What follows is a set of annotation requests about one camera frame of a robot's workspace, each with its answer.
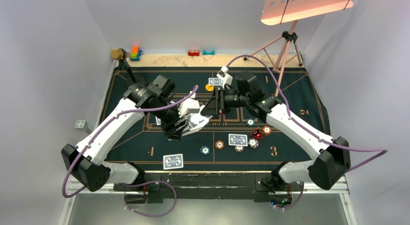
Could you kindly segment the dealt card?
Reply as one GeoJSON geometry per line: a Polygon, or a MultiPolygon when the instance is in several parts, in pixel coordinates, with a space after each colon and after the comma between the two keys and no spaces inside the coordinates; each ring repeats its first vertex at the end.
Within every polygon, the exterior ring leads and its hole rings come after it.
{"type": "Polygon", "coordinates": [[[229,146],[248,146],[248,136],[241,134],[228,134],[228,144],[229,146]]]}
{"type": "Polygon", "coordinates": [[[163,156],[163,169],[179,169],[184,167],[183,154],[171,154],[163,156]]]}
{"type": "Polygon", "coordinates": [[[158,126],[161,126],[161,119],[159,119],[158,117],[155,117],[155,119],[156,119],[156,124],[158,126]]]}
{"type": "Polygon", "coordinates": [[[209,78],[208,79],[208,85],[209,86],[223,86],[224,85],[223,79],[220,79],[220,78],[217,78],[217,77],[209,78]]]}

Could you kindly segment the blue playing card deck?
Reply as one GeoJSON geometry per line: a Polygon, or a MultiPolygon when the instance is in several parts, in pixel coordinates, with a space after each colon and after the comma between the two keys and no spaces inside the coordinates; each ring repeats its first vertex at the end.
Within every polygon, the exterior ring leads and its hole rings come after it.
{"type": "Polygon", "coordinates": [[[202,116],[200,113],[190,114],[186,117],[187,126],[183,129],[181,136],[198,132],[208,124],[212,116],[202,116]]]}

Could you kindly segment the yellow dealer button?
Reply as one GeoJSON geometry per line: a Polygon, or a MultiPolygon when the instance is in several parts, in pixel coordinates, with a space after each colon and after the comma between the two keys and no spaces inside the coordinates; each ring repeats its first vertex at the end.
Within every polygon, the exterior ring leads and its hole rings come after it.
{"type": "Polygon", "coordinates": [[[213,90],[214,90],[214,86],[206,85],[206,86],[205,86],[205,89],[206,89],[207,91],[213,91],[213,90]]]}

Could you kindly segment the orange red chip stack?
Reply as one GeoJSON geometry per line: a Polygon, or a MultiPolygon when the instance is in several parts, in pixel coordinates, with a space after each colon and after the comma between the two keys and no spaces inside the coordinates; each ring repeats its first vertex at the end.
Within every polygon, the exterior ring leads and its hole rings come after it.
{"type": "Polygon", "coordinates": [[[215,148],[219,149],[219,150],[223,149],[224,148],[224,142],[222,140],[216,141],[215,142],[215,148]]]}

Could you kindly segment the green blue chips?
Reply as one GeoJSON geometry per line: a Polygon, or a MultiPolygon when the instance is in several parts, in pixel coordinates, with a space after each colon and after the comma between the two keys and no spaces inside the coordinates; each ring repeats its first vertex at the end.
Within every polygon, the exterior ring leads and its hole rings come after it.
{"type": "Polygon", "coordinates": [[[253,119],[248,119],[248,120],[246,121],[246,124],[247,124],[247,126],[251,127],[251,126],[254,126],[255,121],[254,121],[253,119]]]}

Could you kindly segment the green blue chip stack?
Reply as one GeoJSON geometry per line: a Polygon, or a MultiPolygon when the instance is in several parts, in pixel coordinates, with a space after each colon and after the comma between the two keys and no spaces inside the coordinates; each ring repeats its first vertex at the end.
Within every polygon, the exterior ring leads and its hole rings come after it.
{"type": "Polygon", "coordinates": [[[200,153],[202,155],[208,155],[210,153],[210,148],[208,146],[201,146],[200,153]]]}

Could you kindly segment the peach blue chip stack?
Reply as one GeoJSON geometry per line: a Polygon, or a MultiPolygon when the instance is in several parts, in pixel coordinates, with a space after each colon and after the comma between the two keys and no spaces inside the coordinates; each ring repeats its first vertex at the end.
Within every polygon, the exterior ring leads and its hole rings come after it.
{"type": "Polygon", "coordinates": [[[235,146],[235,147],[234,147],[234,150],[235,150],[236,152],[242,152],[242,151],[244,150],[244,147],[243,147],[243,146],[235,146]]]}

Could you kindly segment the red black all-in triangle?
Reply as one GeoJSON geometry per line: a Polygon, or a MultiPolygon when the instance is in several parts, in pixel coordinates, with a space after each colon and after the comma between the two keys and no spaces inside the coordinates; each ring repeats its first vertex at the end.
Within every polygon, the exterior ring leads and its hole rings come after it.
{"type": "Polygon", "coordinates": [[[263,140],[262,132],[261,132],[260,128],[256,128],[254,131],[252,131],[249,134],[249,136],[251,136],[252,138],[255,138],[255,139],[263,140]]]}

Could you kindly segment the peach blue chips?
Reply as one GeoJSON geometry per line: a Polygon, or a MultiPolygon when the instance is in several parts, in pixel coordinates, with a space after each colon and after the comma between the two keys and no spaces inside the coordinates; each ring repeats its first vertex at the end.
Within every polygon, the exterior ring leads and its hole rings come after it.
{"type": "Polygon", "coordinates": [[[251,138],[248,141],[249,147],[251,147],[252,149],[256,149],[259,146],[259,142],[257,139],[251,138]]]}

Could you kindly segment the orange chips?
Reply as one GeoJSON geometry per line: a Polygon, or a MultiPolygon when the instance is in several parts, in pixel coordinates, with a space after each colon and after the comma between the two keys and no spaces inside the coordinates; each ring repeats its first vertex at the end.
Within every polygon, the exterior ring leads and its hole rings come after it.
{"type": "Polygon", "coordinates": [[[272,133],[272,128],[270,126],[264,126],[262,129],[264,135],[270,135],[272,133]]]}

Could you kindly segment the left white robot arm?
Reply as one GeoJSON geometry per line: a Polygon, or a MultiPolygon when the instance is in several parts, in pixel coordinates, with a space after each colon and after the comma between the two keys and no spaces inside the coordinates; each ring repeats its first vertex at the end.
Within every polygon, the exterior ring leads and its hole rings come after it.
{"type": "Polygon", "coordinates": [[[183,99],[171,103],[167,97],[174,88],[174,82],[164,75],[151,83],[136,82],[129,86],[112,113],[91,134],[75,146],[67,144],[61,150],[67,174],[91,192],[107,183],[125,183],[133,191],[140,190],[144,186],[141,168],[129,163],[110,164],[105,159],[118,140],[147,113],[160,119],[167,139],[181,140],[187,126],[181,110],[198,86],[183,99]]]}

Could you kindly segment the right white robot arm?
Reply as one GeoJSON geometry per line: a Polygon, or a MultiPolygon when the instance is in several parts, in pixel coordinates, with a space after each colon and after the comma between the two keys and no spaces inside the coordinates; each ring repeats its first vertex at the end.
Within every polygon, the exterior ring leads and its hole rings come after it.
{"type": "Polygon", "coordinates": [[[275,192],[296,181],[311,181],[329,190],[350,169],[347,140],[322,133],[291,112],[278,97],[263,93],[253,73],[239,73],[235,80],[236,89],[226,86],[214,90],[201,115],[214,116],[245,107],[252,116],[284,133],[311,158],[281,163],[271,172],[269,181],[261,181],[263,186],[275,192]]]}

